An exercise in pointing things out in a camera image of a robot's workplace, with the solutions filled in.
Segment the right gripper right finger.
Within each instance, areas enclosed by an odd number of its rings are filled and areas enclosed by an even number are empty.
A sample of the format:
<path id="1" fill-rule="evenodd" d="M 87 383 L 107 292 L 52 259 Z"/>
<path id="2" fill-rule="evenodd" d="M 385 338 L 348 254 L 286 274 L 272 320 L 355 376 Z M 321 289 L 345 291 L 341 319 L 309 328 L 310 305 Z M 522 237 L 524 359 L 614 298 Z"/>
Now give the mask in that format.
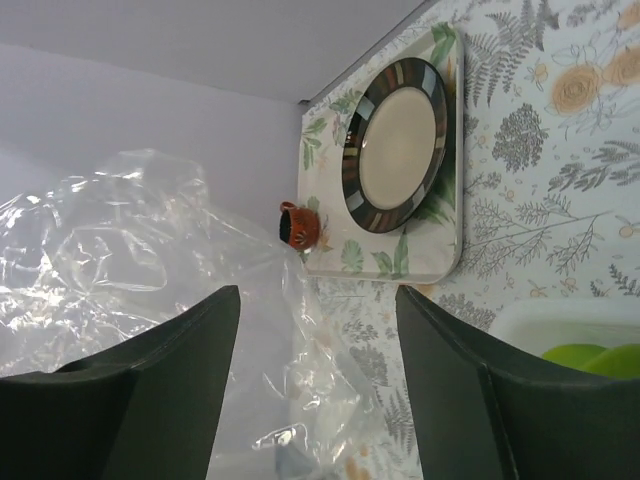
<path id="1" fill-rule="evenodd" d="M 639 383 L 560 366 L 400 287 L 396 317 L 427 479 L 635 479 Z"/>

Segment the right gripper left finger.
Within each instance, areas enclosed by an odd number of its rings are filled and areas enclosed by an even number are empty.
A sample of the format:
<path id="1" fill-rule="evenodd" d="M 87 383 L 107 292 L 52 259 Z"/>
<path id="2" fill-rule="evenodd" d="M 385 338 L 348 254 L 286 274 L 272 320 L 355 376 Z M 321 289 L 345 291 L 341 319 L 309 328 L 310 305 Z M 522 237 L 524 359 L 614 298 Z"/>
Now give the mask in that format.
<path id="1" fill-rule="evenodd" d="M 52 373 L 1 381 L 5 479 L 202 479 L 240 317 L 225 286 Z"/>

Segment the clear zip bag orange zipper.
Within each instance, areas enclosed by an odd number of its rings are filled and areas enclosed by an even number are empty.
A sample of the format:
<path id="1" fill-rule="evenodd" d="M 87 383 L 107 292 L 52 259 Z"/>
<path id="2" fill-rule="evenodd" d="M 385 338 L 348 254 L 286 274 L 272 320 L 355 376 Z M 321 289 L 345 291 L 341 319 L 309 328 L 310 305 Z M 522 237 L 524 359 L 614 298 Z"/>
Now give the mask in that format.
<path id="1" fill-rule="evenodd" d="M 152 150 L 1 207 L 1 381 L 52 373 L 219 289 L 239 325 L 202 479 L 323 479 L 384 428 L 296 253 L 213 206 L 201 167 Z"/>

